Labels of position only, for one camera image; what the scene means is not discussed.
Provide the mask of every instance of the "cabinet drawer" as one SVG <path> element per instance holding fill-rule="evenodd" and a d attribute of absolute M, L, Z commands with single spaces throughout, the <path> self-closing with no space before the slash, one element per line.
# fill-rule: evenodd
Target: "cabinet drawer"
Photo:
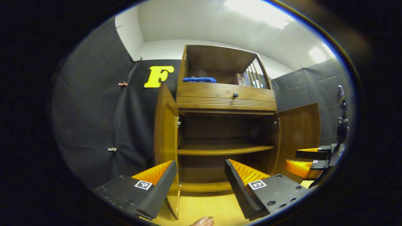
<path fill-rule="evenodd" d="M 180 109 L 277 110 L 272 90 L 220 83 L 180 82 L 176 104 Z"/>

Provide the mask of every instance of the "open cabinet door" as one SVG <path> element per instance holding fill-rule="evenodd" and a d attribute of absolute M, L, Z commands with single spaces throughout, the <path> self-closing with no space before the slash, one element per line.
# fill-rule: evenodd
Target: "open cabinet door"
<path fill-rule="evenodd" d="M 303 160 L 295 157 L 298 149 L 318 148 L 321 128 L 318 103 L 277 112 L 274 118 L 278 119 L 279 125 L 274 126 L 276 136 L 273 155 L 276 160 L 271 165 L 272 174 L 281 173 L 301 183 L 302 177 L 285 170 L 286 160 Z"/>
<path fill-rule="evenodd" d="M 174 102 L 173 96 L 167 85 L 162 84 L 159 88 L 155 112 L 155 165 L 170 160 L 175 160 L 177 163 L 177 122 L 178 108 L 176 107 L 176 103 Z M 166 198 L 173 216 L 178 219 L 178 207 L 180 201 L 178 174 L 176 174 Z"/>

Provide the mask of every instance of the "wooden floor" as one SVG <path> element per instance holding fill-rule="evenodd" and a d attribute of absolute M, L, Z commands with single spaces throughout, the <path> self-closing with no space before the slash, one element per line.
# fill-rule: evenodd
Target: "wooden floor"
<path fill-rule="evenodd" d="M 308 188 L 312 181 L 303 181 Z M 242 214 L 232 191 L 214 193 L 184 193 L 180 197 L 179 220 L 173 218 L 166 203 L 152 222 L 162 226 L 189 226 L 198 219 L 212 216 L 214 226 L 241 226 L 250 223 Z"/>

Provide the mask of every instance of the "blue cloth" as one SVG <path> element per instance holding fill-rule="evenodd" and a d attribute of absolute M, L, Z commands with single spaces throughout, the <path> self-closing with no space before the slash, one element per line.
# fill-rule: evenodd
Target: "blue cloth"
<path fill-rule="evenodd" d="M 209 82 L 209 83 L 216 83 L 216 79 L 211 78 L 211 77 L 184 78 L 183 82 Z"/>

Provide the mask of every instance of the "white wall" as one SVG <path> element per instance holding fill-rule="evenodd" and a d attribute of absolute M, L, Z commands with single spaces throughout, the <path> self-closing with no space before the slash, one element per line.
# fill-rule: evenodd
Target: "white wall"
<path fill-rule="evenodd" d="M 115 17 L 115 26 L 124 47 L 133 60 L 138 49 L 144 44 L 138 22 L 138 5 L 127 9 Z"/>
<path fill-rule="evenodd" d="M 142 57 L 144 60 L 181 60 L 183 57 L 184 45 L 218 45 L 224 47 L 232 47 L 236 49 L 247 50 L 237 46 L 227 45 L 219 42 L 202 41 L 202 40 L 189 40 L 189 39 L 174 39 L 163 41 L 150 41 L 145 42 L 136 52 L 133 59 L 139 59 Z M 284 74 L 290 73 L 293 70 L 285 65 L 259 54 L 264 68 L 269 76 L 274 79 Z"/>

